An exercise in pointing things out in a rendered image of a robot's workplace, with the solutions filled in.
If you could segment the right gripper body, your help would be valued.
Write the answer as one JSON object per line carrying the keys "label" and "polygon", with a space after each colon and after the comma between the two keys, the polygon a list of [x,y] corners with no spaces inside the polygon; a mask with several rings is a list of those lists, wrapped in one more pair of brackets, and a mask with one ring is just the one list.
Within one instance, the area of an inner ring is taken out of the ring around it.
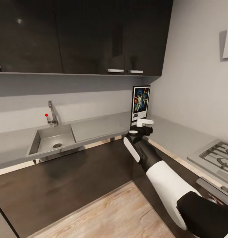
{"label": "right gripper body", "polygon": [[149,136],[150,135],[150,127],[137,127],[136,125],[131,126],[131,130],[140,130],[143,133],[143,136]]}

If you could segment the poster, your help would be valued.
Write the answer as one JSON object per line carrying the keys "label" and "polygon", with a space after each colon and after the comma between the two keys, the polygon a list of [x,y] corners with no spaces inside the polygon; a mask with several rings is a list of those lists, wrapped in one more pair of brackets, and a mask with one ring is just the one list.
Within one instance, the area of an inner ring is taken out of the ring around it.
{"label": "poster", "polygon": [[133,86],[131,122],[147,117],[150,87]]}

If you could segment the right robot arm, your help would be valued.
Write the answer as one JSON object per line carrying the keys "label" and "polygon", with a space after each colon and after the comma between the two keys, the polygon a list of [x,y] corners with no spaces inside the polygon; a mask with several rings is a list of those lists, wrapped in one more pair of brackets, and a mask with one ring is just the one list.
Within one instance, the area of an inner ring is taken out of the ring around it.
{"label": "right robot arm", "polygon": [[154,121],[138,119],[124,137],[124,144],[142,166],[172,220],[196,238],[228,238],[228,209],[201,196],[142,140],[153,133]]}

